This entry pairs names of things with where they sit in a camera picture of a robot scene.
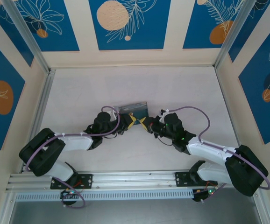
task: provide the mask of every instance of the white table surface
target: white table surface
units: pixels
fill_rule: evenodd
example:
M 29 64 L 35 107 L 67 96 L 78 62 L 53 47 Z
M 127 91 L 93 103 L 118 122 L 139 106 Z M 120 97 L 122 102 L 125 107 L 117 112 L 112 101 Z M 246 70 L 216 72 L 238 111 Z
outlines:
M 234 130 L 213 67 L 105 67 L 56 71 L 42 128 L 79 133 L 93 123 L 104 105 L 147 101 L 150 116 L 160 109 L 191 105 L 211 120 L 203 139 L 237 146 Z M 183 126 L 199 134 L 206 118 L 193 109 L 177 112 Z M 200 158 L 163 145 L 140 125 L 91 151 L 63 152 L 60 160 L 78 171 L 189 169 Z

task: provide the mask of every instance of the perforated metal strip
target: perforated metal strip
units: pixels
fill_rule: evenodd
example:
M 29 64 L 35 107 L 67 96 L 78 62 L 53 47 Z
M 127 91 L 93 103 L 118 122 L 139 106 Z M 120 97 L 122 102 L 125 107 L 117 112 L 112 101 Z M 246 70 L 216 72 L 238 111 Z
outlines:
M 87 191 L 81 194 L 87 201 L 104 200 L 142 200 L 193 198 L 192 189 L 180 190 L 122 190 L 122 191 Z M 59 192 L 18 193 L 16 202 L 53 202 L 60 201 Z M 75 201 L 77 196 L 67 201 Z

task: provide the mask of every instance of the robotic arm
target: robotic arm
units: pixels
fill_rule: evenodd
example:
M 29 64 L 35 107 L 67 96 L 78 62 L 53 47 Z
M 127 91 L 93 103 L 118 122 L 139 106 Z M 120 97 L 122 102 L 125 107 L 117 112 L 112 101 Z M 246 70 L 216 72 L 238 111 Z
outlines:
M 178 177 L 185 178 L 191 186 L 218 181 L 232 184 L 242 194 L 252 196 L 264 180 L 258 171 L 264 177 L 268 176 L 266 168 L 247 146 L 224 147 L 204 141 L 200 136 L 186 131 L 176 113 L 161 110 L 161 114 L 161 117 L 145 117 L 140 123 L 155 138 L 170 139 L 179 152 L 208 160 L 198 161 L 190 169 L 189 177 Z M 30 170 L 36 176 L 50 175 L 75 186 L 80 178 L 78 173 L 70 164 L 58 161 L 59 155 L 64 151 L 95 149 L 105 135 L 123 135 L 137 121 L 132 114 L 119 114 L 119 117 L 113 116 L 115 120 L 111 121 L 111 115 L 111 112 L 100 112 L 93 124 L 80 134 L 58 134 L 45 128 L 20 151 L 19 156 L 29 163 Z
M 252 196 L 263 182 L 268 171 L 247 146 L 224 147 L 204 141 L 186 131 L 176 113 L 161 111 L 162 117 L 146 117 L 140 123 L 155 138 L 166 137 L 182 153 L 203 157 L 210 162 L 198 161 L 190 170 L 190 178 L 196 184 L 201 181 L 218 181 L 232 184 L 239 192 Z

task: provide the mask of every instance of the aluminum frame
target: aluminum frame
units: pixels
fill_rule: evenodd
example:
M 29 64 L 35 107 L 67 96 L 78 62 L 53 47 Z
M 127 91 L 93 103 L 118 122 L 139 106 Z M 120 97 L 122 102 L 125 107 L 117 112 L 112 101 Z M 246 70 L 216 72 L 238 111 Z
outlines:
M 36 113 L 32 133 L 36 133 L 40 128 L 45 106 L 47 104 L 50 89 L 52 86 L 54 75 L 47 78 L 45 87 L 40 99 L 40 103 Z M 171 171 L 137 171 L 137 172 L 79 172 L 81 174 L 93 174 L 92 189 L 86 189 L 86 192 L 122 192 L 122 191 L 146 191 L 152 190 L 172 192 L 175 190 L 188 191 L 192 189 L 200 189 L 203 187 L 180 188 L 176 186 L 175 172 L 186 170 Z M 49 194 L 53 192 L 59 193 L 60 190 L 50 190 L 51 177 L 36 177 L 33 173 L 23 172 L 21 174 L 11 174 L 6 189 L 6 198 L 1 207 L 0 224 L 9 224 L 15 201 L 18 195 L 26 193 L 36 193 L 37 195 Z M 253 196 L 260 219 L 263 224 L 270 224 L 270 204 L 268 199 L 263 195 L 263 190 L 257 190 Z
M 14 2 L 12 0 L 1 0 L 1 3 L 3 4 L 3 7 L 5 8 L 9 17 L 14 22 L 15 27 L 18 29 L 27 46 L 30 48 L 32 54 L 37 59 L 41 68 L 46 72 L 46 74 L 49 74 L 50 72 L 49 65 L 46 62 L 45 58 L 43 57 L 41 49 L 36 43 L 32 33 L 30 32 L 27 24 L 25 23 L 23 17 L 21 16 Z
M 219 68 L 219 66 L 221 65 L 221 62 L 223 61 L 225 56 L 228 54 L 231 46 L 233 45 L 237 35 L 239 34 L 244 22 L 246 21 L 255 3 L 256 3 L 256 0 L 246 0 L 243 3 L 242 8 L 239 11 L 236 19 L 234 20 L 234 24 L 232 25 L 228 35 L 226 36 L 225 41 L 222 44 L 222 47 L 219 51 L 219 54 L 217 55 L 217 58 L 213 64 L 215 69 Z

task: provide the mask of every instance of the black cable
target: black cable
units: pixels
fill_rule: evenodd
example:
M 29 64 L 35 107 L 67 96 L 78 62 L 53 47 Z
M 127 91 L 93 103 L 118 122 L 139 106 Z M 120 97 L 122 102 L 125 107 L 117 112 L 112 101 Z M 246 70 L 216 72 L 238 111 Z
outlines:
M 104 137 L 105 139 L 114 139 L 114 138 L 116 138 L 117 137 L 117 133 L 115 134 L 115 136 L 114 137 L 112 137 L 112 138 L 109 138 L 109 137 Z
M 166 144 L 165 142 L 162 142 L 164 145 L 166 145 L 166 146 L 172 146 L 172 144 L 171 145 L 168 145 L 168 144 Z

